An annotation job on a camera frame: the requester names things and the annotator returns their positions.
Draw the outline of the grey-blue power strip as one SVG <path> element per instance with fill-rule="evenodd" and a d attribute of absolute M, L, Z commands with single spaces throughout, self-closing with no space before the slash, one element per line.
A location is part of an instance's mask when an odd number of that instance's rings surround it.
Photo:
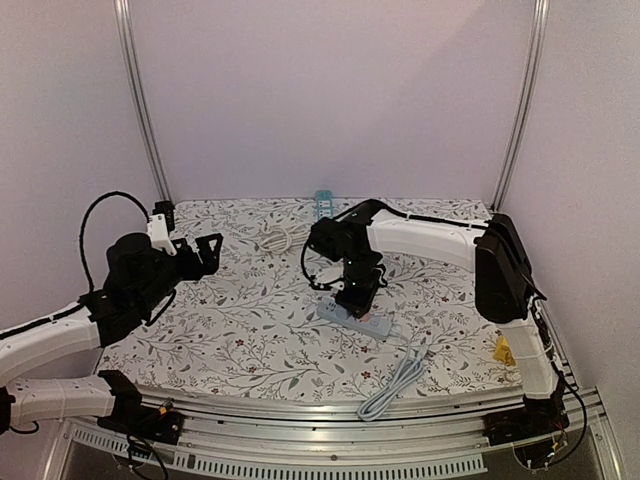
<path fill-rule="evenodd" d="M 331 299 L 320 301 L 316 313 L 321 319 L 380 341 L 388 339 L 392 329 L 390 320 L 378 316 L 371 315 L 369 322 L 361 322 Z"/>

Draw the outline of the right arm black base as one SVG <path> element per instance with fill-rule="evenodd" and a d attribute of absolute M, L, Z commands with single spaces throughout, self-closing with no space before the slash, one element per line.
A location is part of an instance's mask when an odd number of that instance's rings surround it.
<path fill-rule="evenodd" d="M 522 407 L 484 415 L 483 435 L 490 446 L 514 446 L 514 456 L 524 468 L 548 468 L 567 445 L 569 420 L 563 389 L 544 400 L 524 396 L 523 403 Z"/>

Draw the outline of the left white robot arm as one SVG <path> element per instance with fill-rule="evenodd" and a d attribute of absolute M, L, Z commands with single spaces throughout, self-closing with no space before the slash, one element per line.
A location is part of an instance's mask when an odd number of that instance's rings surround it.
<path fill-rule="evenodd" d="M 223 237 L 153 242 L 130 233 L 106 252 L 102 288 L 63 310 L 1 333 L 1 429 L 40 420 L 94 416 L 101 426 L 141 433 L 158 413 L 142 404 L 135 385 L 118 370 L 75 379 L 29 381 L 25 373 L 75 353 L 103 349 L 137 328 L 152 326 L 182 281 L 217 272 Z"/>

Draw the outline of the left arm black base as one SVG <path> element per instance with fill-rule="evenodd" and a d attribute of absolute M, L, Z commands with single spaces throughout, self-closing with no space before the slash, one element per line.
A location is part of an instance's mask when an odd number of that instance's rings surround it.
<path fill-rule="evenodd" d="M 152 442 L 178 444 L 185 417 L 173 409 L 171 401 L 161 407 L 144 406 L 142 394 L 123 373 L 102 370 L 98 376 L 106 381 L 115 398 L 110 414 L 97 418 L 99 427 Z"/>

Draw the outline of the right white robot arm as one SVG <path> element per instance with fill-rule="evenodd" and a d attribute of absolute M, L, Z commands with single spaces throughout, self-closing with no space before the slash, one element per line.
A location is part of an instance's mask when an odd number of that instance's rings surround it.
<path fill-rule="evenodd" d="M 533 400 L 517 415 L 517 427 L 537 436 L 556 417 L 549 400 L 560 384 L 550 340 L 535 320 L 542 298 L 532 267 L 511 218 L 496 214 L 484 221 L 462 221 L 401 212 L 365 200 L 335 218 L 323 217 L 303 246 L 342 265 L 337 303 L 351 315 L 367 314 L 383 285 L 386 253 L 452 264 L 474 275 L 475 308 L 498 325 L 520 371 L 524 396 Z"/>

